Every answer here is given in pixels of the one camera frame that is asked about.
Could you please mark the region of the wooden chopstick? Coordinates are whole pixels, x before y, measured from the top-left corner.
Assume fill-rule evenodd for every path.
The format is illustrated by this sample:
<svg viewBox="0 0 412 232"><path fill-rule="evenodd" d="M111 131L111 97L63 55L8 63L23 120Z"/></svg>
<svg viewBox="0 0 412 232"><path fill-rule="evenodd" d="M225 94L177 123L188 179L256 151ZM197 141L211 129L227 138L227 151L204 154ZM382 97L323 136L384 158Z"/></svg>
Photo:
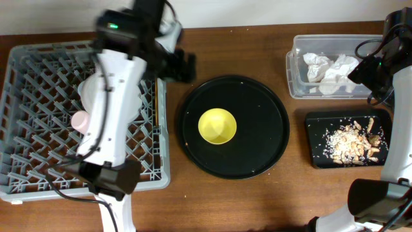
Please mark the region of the wooden chopstick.
<svg viewBox="0 0 412 232"><path fill-rule="evenodd" d="M155 82L155 125L159 125L158 81Z"/></svg>

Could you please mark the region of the yellow bowl with food scraps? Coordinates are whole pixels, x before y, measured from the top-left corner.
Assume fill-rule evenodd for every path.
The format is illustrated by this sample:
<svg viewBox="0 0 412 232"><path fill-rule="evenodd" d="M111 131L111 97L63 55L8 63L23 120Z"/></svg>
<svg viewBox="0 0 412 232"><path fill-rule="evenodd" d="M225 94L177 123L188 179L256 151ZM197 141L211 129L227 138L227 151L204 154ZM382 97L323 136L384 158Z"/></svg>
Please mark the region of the yellow bowl with food scraps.
<svg viewBox="0 0 412 232"><path fill-rule="evenodd" d="M229 111L213 108L201 115L198 121L198 131L208 143L222 145L235 136L237 122Z"/></svg>

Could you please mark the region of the white round plate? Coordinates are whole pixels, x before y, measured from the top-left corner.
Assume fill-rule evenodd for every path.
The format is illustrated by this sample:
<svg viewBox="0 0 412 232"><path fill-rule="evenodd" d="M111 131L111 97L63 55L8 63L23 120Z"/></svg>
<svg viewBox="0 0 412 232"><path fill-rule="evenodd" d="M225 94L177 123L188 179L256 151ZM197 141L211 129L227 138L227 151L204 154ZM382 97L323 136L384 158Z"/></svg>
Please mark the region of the white round plate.
<svg viewBox="0 0 412 232"><path fill-rule="evenodd" d="M97 76L96 74L90 75L85 81L82 81L78 87L78 93L80 95L81 103L86 112L91 113L94 102L94 94L97 90ZM127 107L127 122L132 122L138 117L139 108L142 106L142 101L140 100L140 88L138 86L133 86L133 93L136 94L138 100L132 100Z"/></svg>

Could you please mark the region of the pink cup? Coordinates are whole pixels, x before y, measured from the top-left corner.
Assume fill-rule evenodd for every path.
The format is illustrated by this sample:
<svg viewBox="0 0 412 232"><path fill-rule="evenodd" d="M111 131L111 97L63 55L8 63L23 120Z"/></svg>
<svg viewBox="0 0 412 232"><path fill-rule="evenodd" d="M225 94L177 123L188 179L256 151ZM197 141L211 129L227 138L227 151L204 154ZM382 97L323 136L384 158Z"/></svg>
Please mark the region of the pink cup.
<svg viewBox="0 0 412 232"><path fill-rule="evenodd" d="M71 126L81 134L85 134L89 127L89 113L86 111L77 111L71 117Z"/></svg>

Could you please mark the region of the small white napkin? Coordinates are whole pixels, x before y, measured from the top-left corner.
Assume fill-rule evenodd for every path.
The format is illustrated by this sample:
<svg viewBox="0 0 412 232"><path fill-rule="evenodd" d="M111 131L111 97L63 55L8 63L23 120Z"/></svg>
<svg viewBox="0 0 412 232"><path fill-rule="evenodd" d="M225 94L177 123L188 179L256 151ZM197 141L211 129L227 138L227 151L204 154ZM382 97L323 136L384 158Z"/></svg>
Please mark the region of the small white napkin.
<svg viewBox="0 0 412 232"><path fill-rule="evenodd" d="M326 56L320 56L315 53L304 54L303 60L308 65L308 82L320 82L324 78L326 71L333 64L333 61Z"/></svg>

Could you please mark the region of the large white napkin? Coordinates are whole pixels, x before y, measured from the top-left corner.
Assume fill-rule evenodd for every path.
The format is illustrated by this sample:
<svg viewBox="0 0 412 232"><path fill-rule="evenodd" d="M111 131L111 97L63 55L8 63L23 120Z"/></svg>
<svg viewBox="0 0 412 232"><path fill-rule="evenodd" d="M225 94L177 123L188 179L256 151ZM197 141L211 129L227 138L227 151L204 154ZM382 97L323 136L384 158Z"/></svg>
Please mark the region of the large white napkin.
<svg viewBox="0 0 412 232"><path fill-rule="evenodd" d="M350 83L348 75L357 67L359 61L350 56L340 54L337 60L326 70L320 81L319 91L323 95L332 95L339 88L339 84Z"/></svg>

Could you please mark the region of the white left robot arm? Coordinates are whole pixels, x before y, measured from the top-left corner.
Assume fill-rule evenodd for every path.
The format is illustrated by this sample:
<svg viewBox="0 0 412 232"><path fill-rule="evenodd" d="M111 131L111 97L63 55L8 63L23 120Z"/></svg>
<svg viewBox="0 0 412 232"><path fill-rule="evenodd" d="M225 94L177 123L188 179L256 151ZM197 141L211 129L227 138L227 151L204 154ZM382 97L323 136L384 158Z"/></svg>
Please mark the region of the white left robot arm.
<svg viewBox="0 0 412 232"><path fill-rule="evenodd" d="M87 129L77 152L54 166L87 184L105 231L135 230L131 195L141 164L126 157L126 135L142 106L140 81L196 78L195 55L177 48L181 23L161 25L167 7L168 1L135 1L97 19L91 54L96 70L82 84L83 93L92 95Z"/></svg>

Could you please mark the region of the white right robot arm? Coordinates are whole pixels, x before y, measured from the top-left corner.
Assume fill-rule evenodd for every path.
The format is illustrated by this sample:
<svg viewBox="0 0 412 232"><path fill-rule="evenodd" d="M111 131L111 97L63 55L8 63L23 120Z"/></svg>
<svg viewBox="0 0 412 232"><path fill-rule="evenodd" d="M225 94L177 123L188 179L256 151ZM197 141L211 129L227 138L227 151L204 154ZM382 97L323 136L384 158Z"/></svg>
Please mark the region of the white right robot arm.
<svg viewBox="0 0 412 232"><path fill-rule="evenodd" d="M380 231L411 227L411 9L390 13L383 40L349 78L371 90L383 110L380 124L389 142L380 180L354 180L345 206L314 217L305 231Z"/></svg>

